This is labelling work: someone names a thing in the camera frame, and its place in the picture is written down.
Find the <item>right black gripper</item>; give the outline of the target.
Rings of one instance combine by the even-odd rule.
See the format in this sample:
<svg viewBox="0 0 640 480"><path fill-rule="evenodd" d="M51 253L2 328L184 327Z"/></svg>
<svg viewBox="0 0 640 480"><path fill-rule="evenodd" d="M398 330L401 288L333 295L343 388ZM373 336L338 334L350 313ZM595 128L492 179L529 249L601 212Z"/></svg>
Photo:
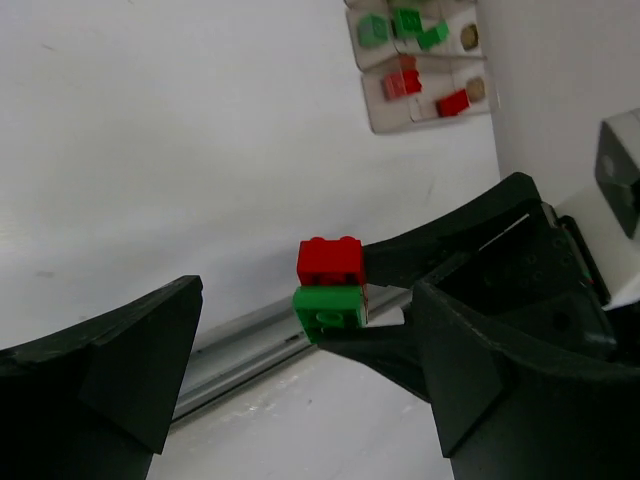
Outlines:
<svg viewBox="0 0 640 480"><path fill-rule="evenodd" d="M456 478L638 477L639 371L602 361L618 342L582 248L575 222L522 172L363 247L371 285L409 288L428 274L414 327Z"/></svg>

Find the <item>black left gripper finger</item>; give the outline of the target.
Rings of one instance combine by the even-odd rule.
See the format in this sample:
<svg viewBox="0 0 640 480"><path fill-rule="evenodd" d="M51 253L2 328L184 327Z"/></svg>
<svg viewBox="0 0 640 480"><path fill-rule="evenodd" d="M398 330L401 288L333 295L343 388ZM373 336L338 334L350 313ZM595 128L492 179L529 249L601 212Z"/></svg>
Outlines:
<svg viewBox="0 0 640 480"><path fill-rule="evenodd" d="M183 276L2 350L2 478L146 478L168 436L202 289Z"/></svg>

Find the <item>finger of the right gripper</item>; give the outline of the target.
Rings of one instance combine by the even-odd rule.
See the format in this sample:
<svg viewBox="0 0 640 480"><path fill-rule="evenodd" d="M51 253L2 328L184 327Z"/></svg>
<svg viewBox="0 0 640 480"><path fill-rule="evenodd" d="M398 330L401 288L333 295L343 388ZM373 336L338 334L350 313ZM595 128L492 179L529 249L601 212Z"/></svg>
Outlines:
<svg viewBox="0 0 640 480"><path fill-rule="evenodd" d="M420 400L431 402L411 314L404 314L397 325L329 329L317 346L365 365Z"/></svg>

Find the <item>long green lego brick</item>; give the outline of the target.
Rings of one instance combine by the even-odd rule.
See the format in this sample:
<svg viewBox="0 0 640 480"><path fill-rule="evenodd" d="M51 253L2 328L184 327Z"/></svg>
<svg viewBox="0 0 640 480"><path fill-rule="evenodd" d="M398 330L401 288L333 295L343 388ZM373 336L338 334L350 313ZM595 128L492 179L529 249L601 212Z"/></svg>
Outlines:
<svg viewBox="0 0 640 480"><path fill-rule="evenodd" d="M354 330L368 323L368 304L361 286L301 286L293 310L311 344L329 330Z"/></svg>

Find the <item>long red lego brick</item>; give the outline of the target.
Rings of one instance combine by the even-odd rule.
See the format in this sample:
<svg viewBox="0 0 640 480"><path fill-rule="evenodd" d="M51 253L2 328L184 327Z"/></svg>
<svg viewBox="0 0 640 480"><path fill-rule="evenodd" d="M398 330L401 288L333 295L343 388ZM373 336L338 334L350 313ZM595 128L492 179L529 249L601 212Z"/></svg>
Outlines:
<svg viewBox="0 0 640 480"><path fill-rule="evenodd" d="M350 236L302 241L296 265L302 286L366 285L363 245Z"/></svg>

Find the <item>small green lego brick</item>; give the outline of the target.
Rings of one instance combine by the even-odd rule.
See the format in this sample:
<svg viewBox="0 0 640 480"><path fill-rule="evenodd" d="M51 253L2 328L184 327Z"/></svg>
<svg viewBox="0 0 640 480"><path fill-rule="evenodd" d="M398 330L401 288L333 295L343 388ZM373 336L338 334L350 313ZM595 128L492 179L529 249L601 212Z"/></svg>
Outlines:
<svg viewBox="0 0 640 480"><path fill-rule="evenodd" d="M423 51L428 51L443 42L445 42L450 34L448 24L441 21L438 24L422 31L416 37L418 46Z"/></svg>

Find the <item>green square lego brick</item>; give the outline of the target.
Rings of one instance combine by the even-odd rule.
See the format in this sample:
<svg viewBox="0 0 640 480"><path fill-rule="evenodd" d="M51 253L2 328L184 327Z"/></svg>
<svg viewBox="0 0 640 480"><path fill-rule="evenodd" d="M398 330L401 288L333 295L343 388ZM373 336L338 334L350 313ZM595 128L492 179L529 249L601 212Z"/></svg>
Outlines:
<svg viewBox="0 0 640 480"><path fill-rule="evenodd" d="M377 14L363 16L357 24L357 38L362 48L371 49L384 45L389 41L387 19Z"/></svg>

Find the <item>dark green square lego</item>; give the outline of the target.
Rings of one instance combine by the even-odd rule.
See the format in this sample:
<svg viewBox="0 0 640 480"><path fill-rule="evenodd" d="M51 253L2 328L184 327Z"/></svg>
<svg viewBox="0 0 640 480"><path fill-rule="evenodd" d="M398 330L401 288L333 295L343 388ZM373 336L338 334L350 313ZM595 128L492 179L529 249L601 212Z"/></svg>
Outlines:
<svg viewBox="0 0 640 480"><path fill-rule="evenodd" d="M398 39L415 38L423 32L422 19L418 10L404 7L394 8L392 20L395 36Z"/></svg>

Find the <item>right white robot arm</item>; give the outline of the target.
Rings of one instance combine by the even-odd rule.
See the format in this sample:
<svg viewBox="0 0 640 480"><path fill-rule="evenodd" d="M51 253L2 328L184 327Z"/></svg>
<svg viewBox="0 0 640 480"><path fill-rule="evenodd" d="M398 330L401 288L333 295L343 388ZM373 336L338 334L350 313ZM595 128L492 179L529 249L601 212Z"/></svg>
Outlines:
<svg viewBox="0 0 640 480"><path fill-rule="evenodd" d="M318 345L426 401L456 478L638 477L639 244L597 187L515 173L364 257L403 323Z"/></svg>

